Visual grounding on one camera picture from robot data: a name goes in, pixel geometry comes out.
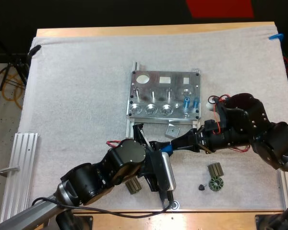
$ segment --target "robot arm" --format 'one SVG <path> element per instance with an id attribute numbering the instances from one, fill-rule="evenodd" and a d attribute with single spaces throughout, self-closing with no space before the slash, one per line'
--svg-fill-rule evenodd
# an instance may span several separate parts
<path id="1" fill-rule="evenodd" d="M 125 139 L 110 149 L 101 162 L 79 165 L 64 175 L 50 197 L 55 204 L 39 202 L 1 223 L 0 230 L 15 227 L 31 229 L 57 214 L 60 216 L 58 223 L 64 224 L 64 216 L 68 216 L 60 214 L 66 214 L 64 207 L 91 204 L 109 193 L 115 185 L 134 176 L 144 176 L 151 191 L 158 191 L 162 201 L 166 198 L 169 200 L 169 208 L 173 201 L 172 191 L 176 187 L 168 159 L 173 150 L 205 150 L 212 153 L 219 149 L 251 145 L 265 162 L 275 169 L 288 172 L 288 124 L 269 122 L 263 104 L 248 93 L 226 99 L 212 96 L 210 103 L 218 112 L 220 122 L 207 120 L 198 130 L 193 128 L 185 135 L 165 143 L 148 142 L 142 130 L 143 124 L 135 125 L 134 140 Z M 273 230 L 288 230 L 288 209 L 279 216 L 266 219 L 261 226 L 259 229 L 269 226 Z"/>
<path id="2" fill-rule="evenodd" d="M 219 114 L 220 122 L 207 120 L 198 130 L 193 128 L 171 143 L 154 142 L 156 149 L 205 150 L 212 153 L 219 149 L 251 145 L 267 164 L 288 172 L 287 123 L 270 122 L 263 104 L 249 93 L 227 96 L 226 99 L 212 96 L 209 103 Z"/>

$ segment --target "gear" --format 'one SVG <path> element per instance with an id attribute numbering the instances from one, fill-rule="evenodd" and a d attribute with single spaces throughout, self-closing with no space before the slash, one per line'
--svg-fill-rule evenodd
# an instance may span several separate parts
<path id="1" fill-rule="evenodd" d="M 219 176 L 212 177 L 211 180 L 209 181 L 209 188 L 214 192 L 221 190 L 223 185 L 224 181 Z"/>

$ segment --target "red wire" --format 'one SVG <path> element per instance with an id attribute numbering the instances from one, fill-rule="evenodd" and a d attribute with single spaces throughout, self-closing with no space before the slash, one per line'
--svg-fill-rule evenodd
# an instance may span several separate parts
<path id="1" fill-rule="evenodd" d="M 250 146 L 250 145 L 247 145 L 247 146 L 245 146 L 244 149 L 239 149 L 239 148 L 237 148 L 237 147 L 235 147 L 235 148 L 229 148 L 229 149 L 230 149 L 230 150 L 237 151 L 237 152 L 247 152 L 250 148 L 251 148 L 251 146 Z"/>
<path id="2" fill-rule="evenodd" d="M 107 144 L 108 146 L 110 146 L 110 147 L 112 147 L 112 148 L 115 148 L 117 145 L 113 145 L 112 143 L 118 143 L 118 144 L 120 144 L 120 140 L 108 140 L 108 141 L 106 142 L 106 144 Z"/>
<path id="3" fill-rule="evenodd" d="M 225 100 L 225 99 L 222 99 L 222 97 L 224 97 L 224 96 L 227 96 L 228 98 L 230 97 L 229 94 L 223 94 L 222 96 L 219 97 L 219 102 L 222 102 L 222 101 Z M 218 128 L 218 132 L 216 133 L 215 131 L 213 131 L 213 134 L 220 134 L 220 133 L 221 133 L 221 127 L 220 127 L 218 118 L 217 118 L 217 116 L 216 116 L 216 103 L 215 103 L 214 106 L 213 106 L 213 113 L 214 113 L 215 120 L 216 120 L 216 124 L 217 124 L 217 128 Z"/>
<path id="4" fill-rule="evenodd" d="M 220 127 L 219 121 L 218 121 L 217 116 L 216 116 L 216 104 L 214 104 L 214 106 L 213 106 L 213 114 L 215 116 L 216 124 L 217 124 L 217 127 L 219 129 L 217 133 L 215 131 L 213 131 L 213 134 L 220 134 L 221 133 L 221 127 Z"/>

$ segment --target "square hole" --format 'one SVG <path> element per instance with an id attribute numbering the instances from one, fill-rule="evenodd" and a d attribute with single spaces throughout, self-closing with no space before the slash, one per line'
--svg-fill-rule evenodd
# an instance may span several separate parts
<path id="1" fill-rule="evenodd" d="M 171 78 L 170 77 L 160 77 L 159 83 L 171 84 Z"/>
<path id="2" fill-rule="evenodd" d="M 190 79 L 189 78 L 183 78 L 183 83 L 184 84 L 190 84 Z"/>

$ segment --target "blue tape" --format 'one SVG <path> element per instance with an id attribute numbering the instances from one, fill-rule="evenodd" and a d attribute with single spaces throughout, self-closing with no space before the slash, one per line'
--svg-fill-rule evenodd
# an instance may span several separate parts
<path id="1" fill-rule="evenodd" d="M 275 34 L 269 37 L 269 40 L 279 39 L 280 41 L 283 41 L 284 34 Z"/>

